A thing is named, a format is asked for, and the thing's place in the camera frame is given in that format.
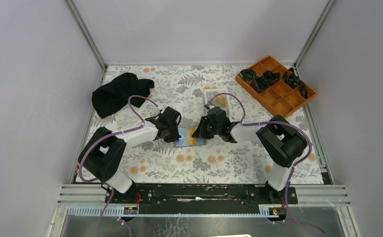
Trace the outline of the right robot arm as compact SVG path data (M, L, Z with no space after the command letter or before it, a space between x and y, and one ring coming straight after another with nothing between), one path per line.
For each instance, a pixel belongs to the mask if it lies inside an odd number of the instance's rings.
M268 121L242 123L231 121L224 110L214 107L202 116L193 138L212 139L215 136L227 143L260 142L273 161L272 172L265 190L266 199L278 203L285 197L296 164L312 151L307 134L290 124L283 116Z

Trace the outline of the gold credit card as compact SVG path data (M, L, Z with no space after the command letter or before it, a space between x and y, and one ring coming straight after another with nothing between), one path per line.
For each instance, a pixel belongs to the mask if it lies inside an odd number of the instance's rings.
M196 127L188 128L187 135L187 146L200 146L205 144L205 140L202 138L195 138L192 135L196 131Z

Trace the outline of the grey blue card holder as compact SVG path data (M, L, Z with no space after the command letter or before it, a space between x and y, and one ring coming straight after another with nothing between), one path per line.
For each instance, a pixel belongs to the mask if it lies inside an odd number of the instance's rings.
M187 129L188 128L179 127L179 133L181 135L181 138L179 139L179 141L174 143L175 147L188 147L186 135Z

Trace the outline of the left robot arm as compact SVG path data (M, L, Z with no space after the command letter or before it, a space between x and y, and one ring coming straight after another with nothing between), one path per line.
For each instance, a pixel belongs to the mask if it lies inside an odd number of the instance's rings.
M86 183L98 180L112 187L122 202L131 202L135 198L134 181L119 171L124 152L154 140L178 141L181 118L180 112L166 107L157 116L142 120L138 127L118 132L98 128L78 157L80 179Z

